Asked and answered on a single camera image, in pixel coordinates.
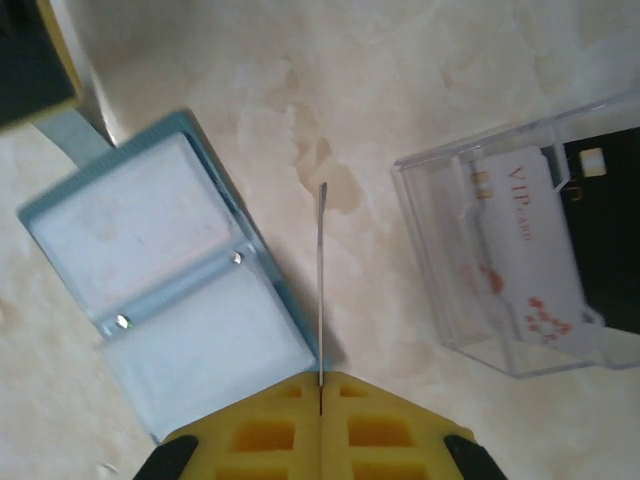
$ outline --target clear plastic box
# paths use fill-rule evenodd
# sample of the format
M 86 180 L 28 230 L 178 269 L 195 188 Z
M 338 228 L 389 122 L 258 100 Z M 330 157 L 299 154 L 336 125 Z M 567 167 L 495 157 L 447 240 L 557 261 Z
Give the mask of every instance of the clear plastic box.
M 560 190 L 570 180 L 564 144 L 638 126 L 640 91 L 634 91 L 395 163 L 396 189 L 445 346 L 518 378 L 591 365 L 613 369 L 640 365 L 640 335 L 606 327 L 605 319 L 586 301 L 576 313 L 577 318 L 571 319 L 582 331 L 584 348 L 574 348 L 566 342 L 554 345 L 546 339 L 531 341 L 514 328 L 519 313 L 509 299 L 478 287 L 485 278 L 484 266 L 491 268 L 505 258 L 496 258 L 495 251 L 487 253 L 491 250 L 487 242 L 492 240 L 478 225 L 480 200 L 470 191 L 467 181 L 469 176 L 477 175 L 475 166 L 483 159 L 500 161 L 501 154 L 537 147 L 544 149 L 548 161 L 552 180 L 549 195 L 556 196 L 560 205 Z M 443 202 L 438 192 L 447 192 L 453 201 Z M 563 229 L 558 235 L 568 238 L 566 224 Z M 575 267 L 572 250 L 567 251 Z M 461 265 L 466 265 L 464 274 Z M 497 318 L 503 315 L 506 320 Z

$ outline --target white marble countertop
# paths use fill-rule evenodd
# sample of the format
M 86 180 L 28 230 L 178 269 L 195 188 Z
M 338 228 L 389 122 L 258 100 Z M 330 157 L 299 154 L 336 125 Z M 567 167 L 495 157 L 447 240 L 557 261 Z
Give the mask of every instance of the white marble countertop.
M 468 426 L 510 479 L 640 477 L 640 370 L 518 381 L 438 345 L 389 175 L 404 155 L 640 86 L 638 2 L 93 0 L 69 14 L 113 137 L 191 108 L 310 309 L 314 194 L 330 182 L 342 370 Z M 0 136 L 0 478 L 131 478 L 152 449 L 15 216 L 72 169 L 32 127 Z

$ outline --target black object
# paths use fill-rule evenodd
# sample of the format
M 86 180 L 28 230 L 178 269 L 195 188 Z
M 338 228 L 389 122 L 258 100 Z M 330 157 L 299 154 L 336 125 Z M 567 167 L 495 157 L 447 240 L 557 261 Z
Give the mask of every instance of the black object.
M 448 435 L 444 444 L 464 480 L 507 480 L 486 448 L 458 435 Z
M 183 435 L 157 447 L 133 480 L 178 480 L 189 463 L 198 439 Z
M 74 98 L 35 0 L 0 0 L 0 126 Z
M 606 174 L 585 177 L 580 152 L 596 148 Z M 571 179 L 560 195 L 587 303 L 608 327 L 640 334 L 640 128 L 564 150 Z

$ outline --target marble surface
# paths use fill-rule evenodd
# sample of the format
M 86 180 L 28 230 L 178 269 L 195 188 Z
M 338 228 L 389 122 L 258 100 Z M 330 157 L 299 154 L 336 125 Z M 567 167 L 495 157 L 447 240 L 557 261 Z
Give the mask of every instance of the marble surface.
M 474 430 L 511 479 L 637 479 L 640 370 L 527 381 L 441 347 L 389 169 L 640 87 L 635 0 L 59 0 L 122 141 L 191 108 L 307 310 L 315 199 L 341 369 Z M 73 168 L 0 137 L 0 478 L 131 478 L 152 445 L 15 217 Z

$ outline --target metal rivet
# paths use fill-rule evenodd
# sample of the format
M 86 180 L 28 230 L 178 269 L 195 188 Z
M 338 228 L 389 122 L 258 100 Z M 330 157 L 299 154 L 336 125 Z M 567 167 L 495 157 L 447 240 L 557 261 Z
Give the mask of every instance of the metal rivet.
M 122 328 L 123 330 L 133 327 L 133 324 L 124 315 L 118 315 L 116 317 L 116 325 L 118 328 Z

